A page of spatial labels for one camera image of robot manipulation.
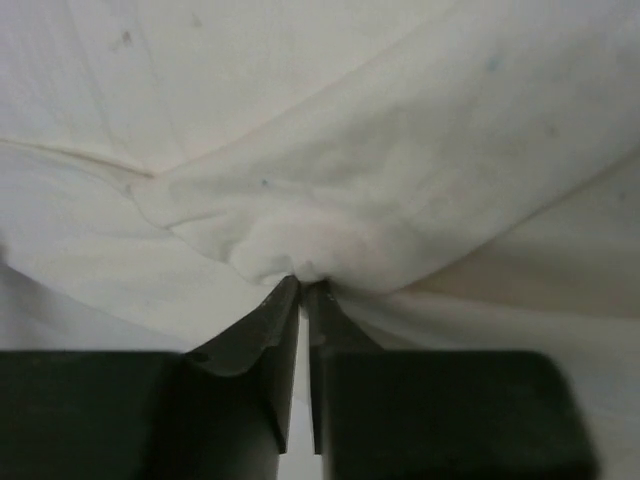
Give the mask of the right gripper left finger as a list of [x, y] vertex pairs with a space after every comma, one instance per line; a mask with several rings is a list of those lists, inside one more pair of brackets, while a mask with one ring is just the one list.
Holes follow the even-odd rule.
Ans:
[[5, 479], [273, 479], [287, 450], [300, 284], [186, 352], [5, 351]]

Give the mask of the white t shirt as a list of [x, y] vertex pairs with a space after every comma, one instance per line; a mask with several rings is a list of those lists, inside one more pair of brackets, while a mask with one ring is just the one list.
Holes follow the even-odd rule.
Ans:
[[639, 404], [635, 1], [5, 1], [1, 252], [193, 342], [280, 278]]

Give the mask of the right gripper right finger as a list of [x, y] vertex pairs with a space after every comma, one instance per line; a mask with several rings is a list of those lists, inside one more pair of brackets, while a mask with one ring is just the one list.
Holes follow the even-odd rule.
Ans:
[[392, 350], [305, 290], [314, 449], [327, 479], [595, 479], [560, 369], [509, 350]]

